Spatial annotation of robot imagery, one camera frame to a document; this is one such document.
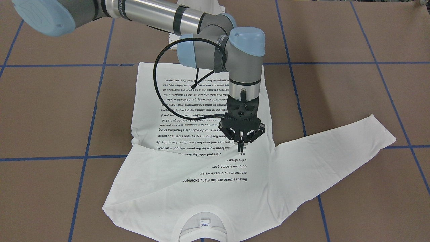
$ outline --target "white object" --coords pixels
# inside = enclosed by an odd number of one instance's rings
[[[178,5],[185,5],[192,9],[199,10],[201,12],[207,12],[212,15],[218,15],[221,13],[225,13],[224,6],[220,6],[218,0],[178,0]],[[173,41],[179,40],[179,36],[170,33],[169,34],[169,43]],[[177,46],[172,46],[172,50],[176,50]]]
[[[158,85],[164,89],[160,90],[161,94],[166,94],[165,99],[175,99],[171,104],[182,104],[173,106],[175,109],[195,107],[185,105],[192,103],[187,101],[190,96],[181,96],[194,78],[190,70],[193,69],[179,64],[159,64]],[[212,96],[216,92],[212,93],[211,89],[218,84],[213,83],[228,80],[228,73],[211,78],[207,82],[210,87],[201,87],[207,91],[197,89],[188,93],[191,97],[201,94],[199,104],[209,104],[209,99],[216,107],[218,100]],[[206,132],[206,128],[200,128],[196,132],[201,123],[204,125],[200,127],[211,127],[217,121],[172,121],[173,117],[164,116],[168,112],[160,110],[152,85],[152,64],[140,63],[132,120],[133,148],[115,178],[103,209],[116,225],[157,241],[182,242],[206,237],[236,242],[255,236],[280,225],[299,205],[345,178],[379,149],[396,140],[371,115],[353,124],[275,147],[263,75],[258,113],[267,132],[248,144],[244,155],[236,152],[236,146],[210,155],[216,147],[225,147],[225,143],[189,144],[188,141],[224,141],[223,137],[208,138],[208,135],[219,135],[219,131],[208,129]],[[208,151],[203,147],[214,149]],[[201,157],[173,152],[191,152]],[[200,227],[202,220],[210,220],[210,225]]]

